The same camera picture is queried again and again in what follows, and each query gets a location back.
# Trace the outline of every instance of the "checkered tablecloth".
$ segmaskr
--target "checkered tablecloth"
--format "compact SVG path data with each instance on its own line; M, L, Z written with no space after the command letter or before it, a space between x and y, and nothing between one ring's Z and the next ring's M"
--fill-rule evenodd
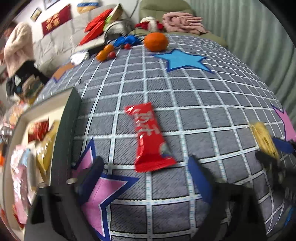
M247 65L217 43L193 36L167 37L169 49L207 57L202 62L213 73L193 68L168 73L166 62L140 45L118 50L114 60L83 62L57 84L51 80L38 101L75 86L82 104L73 160L93 138L106 173L139 178L107 209L112 240L188 240L196 232L209 207L186 169L189 154L201 158L218 179L254 187L269 232L287 204L272 192L270 174L255 159L258 146L248 123L262 121L271 135L283 138L283 123L271 106L282 108L281 104ZM134 121L124 107L148 101L178 164L136 173ZM289 156L281 160L287 167L296 164ZM222 229L230 217L227 208Z

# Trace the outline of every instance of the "pink blanket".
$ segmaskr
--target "pink blanket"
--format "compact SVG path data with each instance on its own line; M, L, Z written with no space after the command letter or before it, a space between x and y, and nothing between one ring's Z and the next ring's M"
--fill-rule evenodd
M167 32L184 32L201 35L209 33L202 24L201 17L186 12L169 12L163 15L163 25Z

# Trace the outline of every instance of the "picture frame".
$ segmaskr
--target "picture frame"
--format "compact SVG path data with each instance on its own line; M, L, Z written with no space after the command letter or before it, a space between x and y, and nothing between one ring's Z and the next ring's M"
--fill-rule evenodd
M38 7L35 9L35 11L33 12L32 16L30 17L30 19L33 22L36 22L37 18L40 16L40 14L42 13L42 10Z
M57 3L59 0L43 0L45 10L49 9L52 5Z

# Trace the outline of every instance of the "tray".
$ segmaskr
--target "tray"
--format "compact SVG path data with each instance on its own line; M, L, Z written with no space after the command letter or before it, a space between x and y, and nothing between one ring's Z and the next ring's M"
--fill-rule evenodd
M71 148L75 131L75 123L81 103L81 98L75 88L66 89L49 99L33 106L19 118L10 140L3 171L3 209L6 215L6 225L17 240L24 239L24 231L19 228L13 216L14 203L13 181L10 170L10 158L16 145L28 144L28 125L49 117L49 126L53 121L60 120L60 125L54 144L52 162L47 171L50 185L66 183L70 176Z

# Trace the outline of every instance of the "person's hair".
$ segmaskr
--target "person's hair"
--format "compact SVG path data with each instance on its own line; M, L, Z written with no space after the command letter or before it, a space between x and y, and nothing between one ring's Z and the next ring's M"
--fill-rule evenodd
M12 21L6 29L9 29L9 28L15 28L17 26L17 23L15 21Z

